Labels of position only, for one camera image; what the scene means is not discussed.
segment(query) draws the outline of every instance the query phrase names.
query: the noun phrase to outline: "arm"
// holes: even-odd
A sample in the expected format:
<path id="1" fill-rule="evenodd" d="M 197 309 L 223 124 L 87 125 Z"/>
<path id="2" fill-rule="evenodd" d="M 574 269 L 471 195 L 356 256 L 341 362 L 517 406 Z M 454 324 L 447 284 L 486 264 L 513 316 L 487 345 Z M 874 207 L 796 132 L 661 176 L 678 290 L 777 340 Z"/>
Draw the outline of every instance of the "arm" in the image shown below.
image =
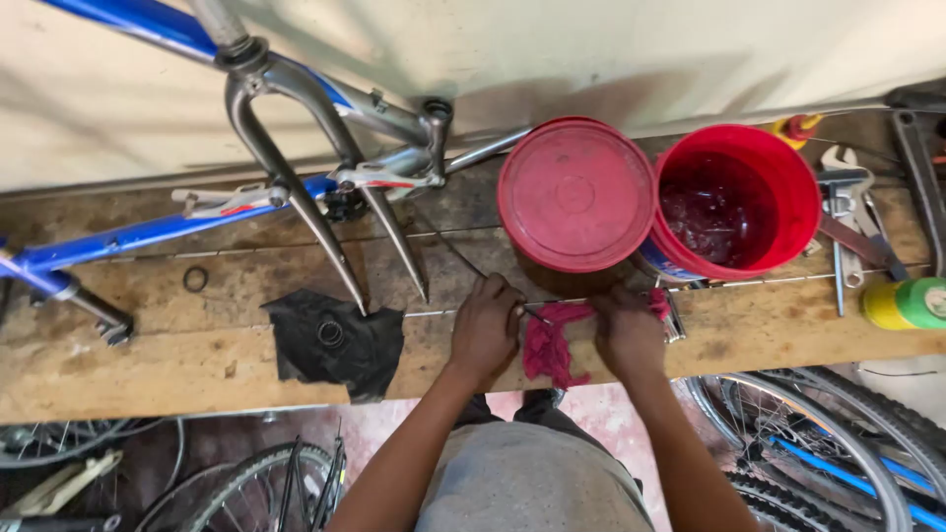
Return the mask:
<path id="1" fill-rule="evenodd" d="M 599 313 L 598 352 L 624 385 L 650 435 L 674 531 L 757 531 L 748 507 L 676 401 L 664 373 L 662 324 L 642 298 L 624 289 L 591 303 Z"/>
<path id="2" fill-rule="evenodd" d="M 523 301 L 502 275 L 477 280 L 457 312 L 449 362 L 368 462 L 326 530 L 413 527 L 457 416 L 490 374 L 518 351 Z"/>

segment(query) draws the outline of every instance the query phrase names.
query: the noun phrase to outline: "red bucket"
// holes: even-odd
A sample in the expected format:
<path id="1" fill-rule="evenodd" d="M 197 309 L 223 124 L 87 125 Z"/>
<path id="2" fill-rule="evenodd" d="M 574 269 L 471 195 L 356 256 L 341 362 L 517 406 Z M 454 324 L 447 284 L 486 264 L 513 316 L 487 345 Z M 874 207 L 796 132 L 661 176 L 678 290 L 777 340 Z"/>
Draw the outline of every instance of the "red bucket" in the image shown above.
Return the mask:
<path id="1" fill-rule="evenodd" d="M 565 116 L 535 128 L 506 157 L 497 205 L 509 239 L 526 257 L 559 272 L 597 272 L 647 237 L 657 177 L 621 132 Z"/>
<path id="2" fill-rule="evenodd" d="M 657 174 L 660 208 L 638 251 L 673 281 L 762 275 L 797 257 L 821 219 L 811 168 L 757 128 L 690 133 L 660 155 Z"/>

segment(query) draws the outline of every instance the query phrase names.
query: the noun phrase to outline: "red liquid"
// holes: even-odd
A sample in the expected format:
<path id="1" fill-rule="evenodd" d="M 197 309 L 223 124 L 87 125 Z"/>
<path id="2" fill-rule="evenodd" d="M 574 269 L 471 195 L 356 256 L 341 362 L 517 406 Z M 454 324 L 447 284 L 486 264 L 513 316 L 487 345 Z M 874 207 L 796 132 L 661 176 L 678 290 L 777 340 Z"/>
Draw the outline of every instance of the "red liquid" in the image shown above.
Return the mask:
<path id="1" fill-rule="evenodd" d="M 776 234 L 776 202 L 752 168 L 713 152 L 696 152 L 660 177 L 660 208 L 671 232 L 696 255 L 727 268 L 765 255 Z"/>

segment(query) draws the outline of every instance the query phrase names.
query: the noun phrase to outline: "beige wall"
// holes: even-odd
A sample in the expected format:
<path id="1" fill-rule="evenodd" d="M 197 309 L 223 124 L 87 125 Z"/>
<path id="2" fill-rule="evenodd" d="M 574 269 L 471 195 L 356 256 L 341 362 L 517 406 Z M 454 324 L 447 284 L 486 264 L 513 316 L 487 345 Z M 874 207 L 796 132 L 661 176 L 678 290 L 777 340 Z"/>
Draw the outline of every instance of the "beige wall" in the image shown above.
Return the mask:
<path id="1" fill-rule="evenodd" d="M 941 0 L 235 6 L 274 49 L 356 86 L 456 98 L 455 133 L 561 114 L 656 133 L 647 127 L 871 96 L 946 75 Z M 0 189 L 250 160 L 227 123 L 219 72 L 30 0 L 0 2 L 0 27 Z M 296 104 L 254 105 L 287 156 L 325 153 Z"/>

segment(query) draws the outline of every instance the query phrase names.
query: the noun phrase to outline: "shoe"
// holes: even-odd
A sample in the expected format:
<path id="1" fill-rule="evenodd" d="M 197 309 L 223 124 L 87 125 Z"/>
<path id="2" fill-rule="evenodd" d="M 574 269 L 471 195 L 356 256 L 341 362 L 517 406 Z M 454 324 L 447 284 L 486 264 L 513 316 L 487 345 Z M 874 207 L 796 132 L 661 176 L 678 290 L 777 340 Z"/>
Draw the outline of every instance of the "shoe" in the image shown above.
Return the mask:
<path id="1" fill-rule="evenodd" d="M 526 390 L 522 393 L 522 408 L 533 404 L 546 402 L 551 408 L 558 408 L 565 398 L 565 390 L 561 388 L 543 388 L 541 390 Z"/>

